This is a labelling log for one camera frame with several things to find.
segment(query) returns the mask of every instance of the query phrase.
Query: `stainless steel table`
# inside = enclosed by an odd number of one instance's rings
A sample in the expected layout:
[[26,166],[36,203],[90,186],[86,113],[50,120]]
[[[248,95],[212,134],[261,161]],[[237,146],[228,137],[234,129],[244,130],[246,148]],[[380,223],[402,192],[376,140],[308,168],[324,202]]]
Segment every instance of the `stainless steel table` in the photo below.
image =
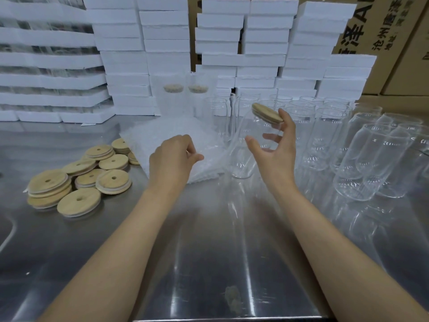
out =
[[[0,123],[0,321],[34,321],[125,219],[147,184],[142,169],[131,167],[131,189],[104,197],[90,215],[64,219],[56,210],[26,204],[29,179],[147,119],[116,116],[88,127]],[[332,192],[320,207],[429,309],[427,190],[369,206]],[[388,219],[379,218],[380,210]],[[257,175],[185,189],[154,244],[132,314],[136,321],[329,317],[305,255]]]

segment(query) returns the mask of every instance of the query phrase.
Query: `right hand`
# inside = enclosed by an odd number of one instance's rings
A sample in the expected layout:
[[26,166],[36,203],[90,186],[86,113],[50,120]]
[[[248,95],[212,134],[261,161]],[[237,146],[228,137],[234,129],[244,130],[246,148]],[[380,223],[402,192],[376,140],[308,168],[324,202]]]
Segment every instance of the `right hand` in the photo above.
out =
[[246,136],[247,147],[255,157],[261,177],[272,194],[284,189],[297,190],[294,178],[295,167],[295,123],[284,110],[278,110],[283,119],[280,130],[283,136],[264,133],[263,138],[278,143],[276,150],[261,148],[259,142]]

